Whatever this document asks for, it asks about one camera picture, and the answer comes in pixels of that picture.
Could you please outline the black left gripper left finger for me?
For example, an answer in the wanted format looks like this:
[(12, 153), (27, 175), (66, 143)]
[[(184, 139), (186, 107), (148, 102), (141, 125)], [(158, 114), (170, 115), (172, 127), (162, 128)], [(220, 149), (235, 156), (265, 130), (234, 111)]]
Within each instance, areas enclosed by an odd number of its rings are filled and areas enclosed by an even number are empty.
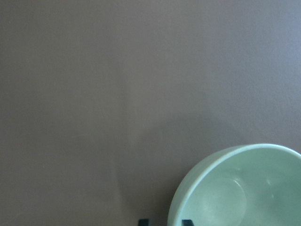
[(138, 226), (149, 226), (149, 219), (148, 218), (139, 219)]

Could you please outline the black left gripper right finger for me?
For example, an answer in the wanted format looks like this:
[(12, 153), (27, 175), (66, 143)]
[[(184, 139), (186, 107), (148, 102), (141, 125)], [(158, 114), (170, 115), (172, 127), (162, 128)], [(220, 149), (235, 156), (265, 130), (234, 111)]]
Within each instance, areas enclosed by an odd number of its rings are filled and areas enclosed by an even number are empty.
[(182, 226), (193, 226), (193, 221), (191, 219), (183, 219)]

